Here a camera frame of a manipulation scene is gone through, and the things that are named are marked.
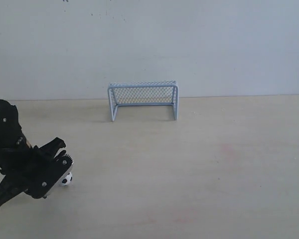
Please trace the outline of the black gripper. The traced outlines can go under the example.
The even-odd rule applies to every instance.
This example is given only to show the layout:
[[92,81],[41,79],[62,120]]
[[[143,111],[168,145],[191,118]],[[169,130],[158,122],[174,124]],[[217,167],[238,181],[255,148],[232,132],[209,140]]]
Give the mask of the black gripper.
[[73,167],[65,141],[56,137],[41,147],[0,149],[0,207],[21,193],[46,198]]

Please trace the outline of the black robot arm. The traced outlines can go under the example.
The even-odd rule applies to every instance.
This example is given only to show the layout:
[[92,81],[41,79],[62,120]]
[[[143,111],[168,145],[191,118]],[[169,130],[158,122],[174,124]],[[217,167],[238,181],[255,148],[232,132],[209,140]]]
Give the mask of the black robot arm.
[[47,198],[58,186],[73,180],[73,159],[59,137],[39,147],[30,144],[19,123],[15,105],[0,99],[0,207],[25,193]]

